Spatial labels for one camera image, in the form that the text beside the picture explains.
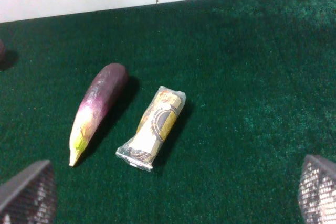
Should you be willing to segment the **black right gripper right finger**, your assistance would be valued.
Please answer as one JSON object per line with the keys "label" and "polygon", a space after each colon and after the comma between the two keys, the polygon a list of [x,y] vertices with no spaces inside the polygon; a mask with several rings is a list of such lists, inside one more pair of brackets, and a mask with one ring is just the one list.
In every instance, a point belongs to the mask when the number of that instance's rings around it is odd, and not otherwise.
{"label": "black right gripper right finger", "polygon": [[305,223],[335,224],[335,163],[306,155],[298,189],[298,204]]}

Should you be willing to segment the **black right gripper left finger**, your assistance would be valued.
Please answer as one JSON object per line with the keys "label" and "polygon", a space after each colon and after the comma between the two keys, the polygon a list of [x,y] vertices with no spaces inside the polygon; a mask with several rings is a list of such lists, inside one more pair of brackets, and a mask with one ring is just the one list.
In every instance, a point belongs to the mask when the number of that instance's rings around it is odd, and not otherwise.
{"label": "black right gripper left finger", "polygon": [[1,185],[1,223],[53,223],[57,209],[54,168],[36,161]]}

